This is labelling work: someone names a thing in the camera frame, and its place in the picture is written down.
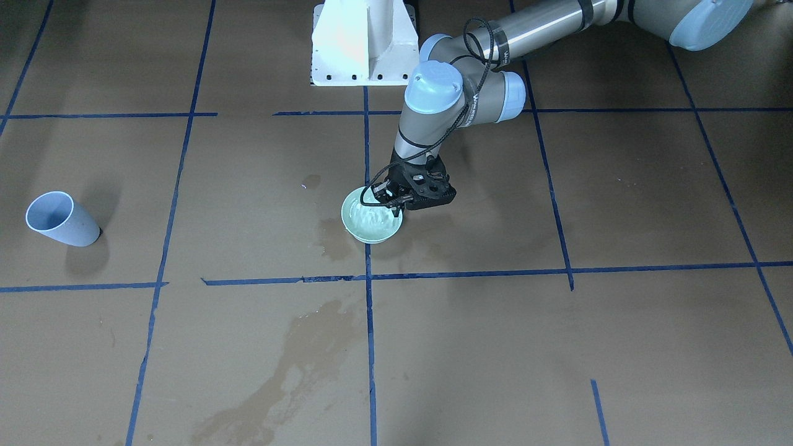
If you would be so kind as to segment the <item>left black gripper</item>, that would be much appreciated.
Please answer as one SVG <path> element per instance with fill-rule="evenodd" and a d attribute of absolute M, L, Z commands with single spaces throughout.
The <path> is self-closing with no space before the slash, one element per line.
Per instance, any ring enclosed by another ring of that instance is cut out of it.
<path fill-rule="evenodd" d="M 403 219 L 405 209 L 420 211 L 452 203 L 457 194 L 439 156 L 430 156 L 422 165 L 396 164 L 388 170 L 387 178 L 387 190 L 394 195 L 397 205 L 393 207 L 395 219 Z"/>

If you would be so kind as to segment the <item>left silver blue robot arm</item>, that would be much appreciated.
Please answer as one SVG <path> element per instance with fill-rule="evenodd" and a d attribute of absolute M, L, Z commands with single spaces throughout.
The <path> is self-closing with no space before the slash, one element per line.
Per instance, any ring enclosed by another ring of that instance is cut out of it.
<path fill-rule="evenodd" d="M 519 115 L 527 101 L 514 60 L 592 26 L 629 22 L 674 47 L 701 51 L 721 42 L 750 11 L 750 1 L 538 1 L 498 20 L 471 18 L 462 34 L 433 35 L 419 49 L 384 181 L 360 197 L 394 217 L 447 205 L 456 191 L 440 158 L 457 129 Z"/>

